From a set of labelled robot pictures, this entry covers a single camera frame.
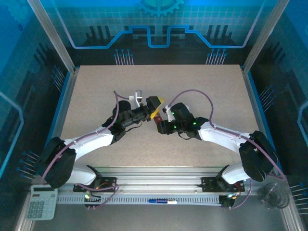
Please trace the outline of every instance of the pen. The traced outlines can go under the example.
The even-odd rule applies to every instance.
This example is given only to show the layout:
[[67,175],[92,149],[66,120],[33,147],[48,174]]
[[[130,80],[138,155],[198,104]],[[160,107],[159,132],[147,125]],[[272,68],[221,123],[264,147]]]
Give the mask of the pen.
[[176,205],[178,202],[175,199],[150,199],[149,203]]

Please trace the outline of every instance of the calculator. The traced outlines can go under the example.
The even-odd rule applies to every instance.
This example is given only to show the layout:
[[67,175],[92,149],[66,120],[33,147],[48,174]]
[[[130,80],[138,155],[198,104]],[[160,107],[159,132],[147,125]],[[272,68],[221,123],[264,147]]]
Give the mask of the calculator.
[[29,220],[51,220],[54,217],[58,190],[50,185],[32,185],[30,203],[27,211]]

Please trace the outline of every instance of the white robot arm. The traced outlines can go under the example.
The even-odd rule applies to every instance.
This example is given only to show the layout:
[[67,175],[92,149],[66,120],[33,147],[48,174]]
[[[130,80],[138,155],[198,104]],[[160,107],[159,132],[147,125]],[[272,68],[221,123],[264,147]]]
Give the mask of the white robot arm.
[[181,138],[181,134],[185,133],[188,136],[183,138],[185,140],[196,138],[214,142],[240,155],[241,162],[225,166],[217,176],[218,184],[224,189],[249,178],[263,181],[273,169],[272,163],[252,143],[257,143],[275,163],[278,162],[275,150],[260,131],[250,134],[217,126],[206,118],[195,118],[183,103],[166,106],[163,112],[168,116],[168,120],[155,118],[159,133],[169,135],[177,132]]
[[132,105],[128,101],[118,102],[118,114],[117,108],[113,109],[113,115],[91,133],[67,140],[52,138],[35,163],[36,171],[53,188],[65,183],[96,188],[100,173],[91,166],[78,166],[75,162],[95,149],[119,141],[126,134],[128,126],[152,120],[163,100],[150,96],[146,99],[147,105],[143,105],[141,99],[141,92],[137,91],[135,96],[129,97]]

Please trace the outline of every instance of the beige table surface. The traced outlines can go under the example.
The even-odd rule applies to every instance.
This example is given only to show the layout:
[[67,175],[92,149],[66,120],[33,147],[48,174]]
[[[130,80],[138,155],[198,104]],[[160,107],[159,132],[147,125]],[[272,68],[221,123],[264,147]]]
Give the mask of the beige table surface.
[[[61,138],[83,135],[104,123],[116,104],[113,90],[122,96],[142,90],[143,102],[148,96],[160,96],[165,100],[164,106],[186,89],[199,89],[209,95],[214,103],[214,123],[237,131],[257,129],[238,65],[81,66]],[[176,102],[188,105],[195,117],[209,117],[210,104],[197,92],[185,93]],[[220,167],[239,160],[236,153],[214,143],[185,141],[177,134],[161,135],[151,121],[78,162],[94,167]]]

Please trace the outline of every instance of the purple cable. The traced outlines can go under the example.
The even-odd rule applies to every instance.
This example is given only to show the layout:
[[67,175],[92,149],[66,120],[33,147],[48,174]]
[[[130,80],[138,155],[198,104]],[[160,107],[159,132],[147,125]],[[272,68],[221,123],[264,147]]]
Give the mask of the purple cable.
[[171,107],[172,104],[174,103],[174,101],[175,101],[180,95],[182,95],[182,94],[184,94],[184,93],[186,93],[186,92],[190,92],[190,91],[196,91],[196,92],[198,92],[198,93],[200,93],[200,94],[203,94],[203,95],[208,99],[208,101],[209,101],[210,104],[211,104],[211,108],[212,108],[211,114],[210,114],[210,118],[209,118],[209,122],[210,122],[210,125],[211,125],[212,127],[214,127],[214,124],[212,123],[212,117],[213,117],[213,113],[214,113],[214,105],[213,105],[213,102],[212,102],[212,100],[210,99],[210,97],[209,97],[207,94],[205,94],[203,91],[200,91],[200,90],[197,90],[197,89],[184,90],[184,91],[180,92],[176,97],[174,97],[174,99],[169,103],[168,107]]
[[236,209],[236,208],[242,206],[247,201],[247,199],[248,199],[248,197],[251,193],[251,189],[252,189],[252,179],[250,179],[250,187],[249,187],[249,191],[247,193],[247,196],[245,197],[245,199],[239,205],[237,205],[236,207],[232,207],[232,209]]
[[116,100],[116,113],[115,113],[115,117],[114,117],[113,121],[111,122],[111,124],[108,125],[107,127],[105,127],[103,130],[100,130],[99,132],[92,132],[92,133],[90,133],[90,134],[81,136],[81,137],[79,137],[78,139],[76,139],[75,141],[72,141],[72,142],[70,142],[67,146],[65,146],[65,147],[64,147],[64,148],[52,159],[52,161],[50,162],[50,164],[49,164],[48,167],[46,168],[46,170],[45,170],[45,172],[44,172],[44,174],[43,174],[43,176],[42,176],[42,179],[41,179],[41,181],[40,181],[40,183],[41,183],[42,185],[46,185],[46,183],[44,182],[44,180],[45,180],[45,178],[46,178],[47,173],[49,172],[49,170],[51,169],[51,167],[53,166],[53,164],[56,162],[56,160],[62,155],[62,153],[63,153],[66,149],[68,149],[68,148],[69,148],[70,146],[72,146],[73,144],[75,144],[75,143],[77,143],[77,142],[79,142],[79,141],[81,141],[81,140],[83,140],[83,139],[85,139],[85,138],[87,138],[87,137],[90,137],[90,136],[93,136],[93,135],[98,135],[98,134],[103,133],[104,131],[106,131],[107,129],[109,129],[109,128],[116,122],[116,118],[117,118],[117,116],[118,116],[118,114],[119,114],[119,99],[118,99],[119,95],[116,93],[116,91],[114,91],[114,94],[115,94],[115,100]]
[[124,96],[121,96],[121,95],[117,95],[119,98],[121,98],[121,99],[123,99],[123,100],[129,100],[129,98],[128,97],[124,97]]
[[113,197],[114,195],[116,194],[116,192],[119,190],[119,186],[118,185],[115,185],[115,186],[110,186],[110,187],[106,187],[106,188],[103,188],[103,189],[92,189],[92,188],[89,188],[88,186],[84,185],[84,184],[77,184],[79,185],[80,187],[84,188],[84,189],[87,189],[87,190],[90,190],[90,191],[96,191],[96,192],[101,192],[101,191],[105,191],[105,190],[108,190],[108,189],[114,189],[116,188],[116,190],[114,191],[114,193],[107,199],[105,200],[102,204],[98,205],[98,206],[93,206],[92,208],[91,207],[88,207],[88,209],[93,209],[95,210],[96,208],[98,207],[101,207],[103,205],[105,205],[106,203],[108,203]]
[[[180,95],[182,95],[182,94],[184,94],[184,93],[186,93],[186,92],[189,92],[189,91],[196,91],[196,92],[198,92],[198,93],[201,93],[201,94],[203,94],[203,95],[209,100],[209,102],[210,102],[210,104],[211,104],[211,114],[210,114],[210,117],[209,117],[209,123],[210,123],[210,125],[211,125],[213,128],[215,128],[215,129],[217,129],[217,130],[220,130],[220,131],[223,131],[223,132],[226,132],[226,133],[228,133],[228,134],[237,136],[237,137],[239,137],[239,138],[243,138],[243,139],[245,139],[246,141],[250,142],[250,143],[251,143],[252,145],[254,145],[256,148],[258,148],[260,152],[262,152],[262,154],[271,162],[271,164],[277,169],[277,171],[278,171],[278,172],[280,173],[280,175],[282,176],[282,178],[279,178],[279,177],[276,177],[276,176],[274,177],[274,176],[272,176],[272,175],[271,175],[271,177],[274,177],[274,178],[277,178],[277,179],[280,179],[280,180],[287,180],[286,176],[285,176],[284,173],[280,170],[280,168],[277,166],[277,164],[276,164],[276,163],[271,159],[271,157],[270,157],[270,156],[269,156],[269,155],[268,155],[257,143],[255,143],[253,140],[251,140],[251,139],[249,139],[249,138],[247,138],[247,137],[245,137],[245,136],[240,136],[239,134],[237,134],[237,133],[235,133],[235,132],[228,131],[228,130],[225,130],[225,129],[223,129],[223,128],[215,127],[215,125],[214,125],[213,122],[212,122],[212,117],[213,117],[213,113],[214,113],[214,105],[213,105],[213,102],[212,102],[212,100],[210,99],[210,97],[209,97],[207,94],[205,94],[203,91],[196,90],[196,89],[184,90],[184,91],[182,91],[181,93],[179,93],[179,94],[171,101],[171,103],[168,105],[168,107],[171,107],[171,105],[174,103],[174,101],[175,101]],[[234,207],[233,209],[240,207],[242,204],[244,204],[244,203],[246,202],[246,200],[248,199],[249,194],[250,194],[250,192],[251,192],[251,187],[252,187],[252,179],[250,179],[250,188],[249,188],[249,192],[248,192],[246,198],[245,198],[238,206]]]

